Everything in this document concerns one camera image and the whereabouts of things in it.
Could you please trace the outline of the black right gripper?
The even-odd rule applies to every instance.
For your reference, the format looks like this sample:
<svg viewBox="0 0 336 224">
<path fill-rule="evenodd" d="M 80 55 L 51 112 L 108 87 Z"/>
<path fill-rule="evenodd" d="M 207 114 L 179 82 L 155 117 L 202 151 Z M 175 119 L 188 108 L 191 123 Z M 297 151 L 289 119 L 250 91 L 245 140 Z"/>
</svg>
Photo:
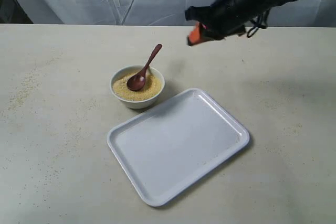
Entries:
<svg viewBox="0 0 336 224">
<path fill-rule="evenodd" d="M 196 25 L 187 37 L 187 45 L 219 41 L 231 35 L 252 37 L 257 30 L 268 27 L 270 7 L 265 0 L 216 0 L 209 6 L 190 6 L 185 19 Z"/>
</svg>

